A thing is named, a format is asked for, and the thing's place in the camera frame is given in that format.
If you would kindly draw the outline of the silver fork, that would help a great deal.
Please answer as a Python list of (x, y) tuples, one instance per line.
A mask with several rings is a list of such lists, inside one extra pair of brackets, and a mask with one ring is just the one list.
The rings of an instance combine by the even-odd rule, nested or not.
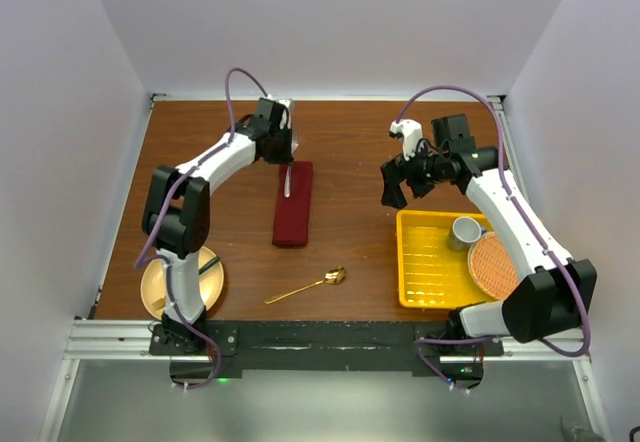
[(283, 196), (285, 199), (291, 196), (292, 169), (293, 169), (293, 162), (287, 164), (286, 171), (285, 171), (285, 179), (283, 184)]

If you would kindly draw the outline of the dark red cloth napkin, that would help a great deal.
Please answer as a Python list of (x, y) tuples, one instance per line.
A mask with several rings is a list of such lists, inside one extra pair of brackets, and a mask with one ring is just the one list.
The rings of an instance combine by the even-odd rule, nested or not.
[(273, 222), (272, 244), (279, 248), (301, 248), (308, 244), (314, 166), (310, 161), (293, 163), (291, 196), (284, 198), (287, 165), (279, 168), (279, 186)]

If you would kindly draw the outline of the gold spoon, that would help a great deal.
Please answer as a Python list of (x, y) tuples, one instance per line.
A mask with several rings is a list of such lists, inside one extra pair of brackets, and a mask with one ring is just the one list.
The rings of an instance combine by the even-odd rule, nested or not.
[(322, 279), (315, 281), (311, 284), (305, 285), (303, 287), (297, 288), (295, 290), (269, 297), (264, 300), (264, 303), (266, 305), (271, 305), (285, 298), (291, 297), (293, 295), (296, 295), (298, 293), (301, 293), (303, 291), (312, 289), (320, 285), (339, 285), (344, 282), (344, 280), (346, 279), (346, 275), (347, 275), (347, 271), (343, 266), (336, 267), (334, 269), (327, 271)]

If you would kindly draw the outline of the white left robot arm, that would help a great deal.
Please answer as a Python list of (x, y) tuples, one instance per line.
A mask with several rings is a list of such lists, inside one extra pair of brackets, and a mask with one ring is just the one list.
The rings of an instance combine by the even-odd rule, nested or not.
[(262, 159), (288, 164), (295, 150), (291, 99), (261, 97), (255, 110), (233, 121), (203, 153), (175, 167), (161, 165), (151, 177), (142, 230), (148, 236), (136, 266), (163, 265), (165, 307), (161, 333), (185, 354), (213, 345), (206, 335), (200, 292), (199, 252), (210, 231), (210, 199), (238, 171)]

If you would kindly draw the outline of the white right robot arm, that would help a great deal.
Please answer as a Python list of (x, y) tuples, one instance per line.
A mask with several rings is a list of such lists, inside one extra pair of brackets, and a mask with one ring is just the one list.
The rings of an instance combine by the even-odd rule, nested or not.
[(486, 217), (518, 277), (505, 300), (451, 311), (445, 331), (448, 348), (466, 355), (488, 336), (528, 343), (545, 342), (574, 328), (588, 335), (588, 308), (597, 280), (594, 265), (575, 259), (554, 239), (523, 199), (499, 149), (477, 146), (464, 115), (435, 119), (431, 126), (434, 149), (420, 123), (411, 119), (391, 123), (389, 135), (401, 142), (402, 151), (381, 167), (382, 204), (405, 208), (403, 185), (416, 198), (441, 183), (457, 186)]

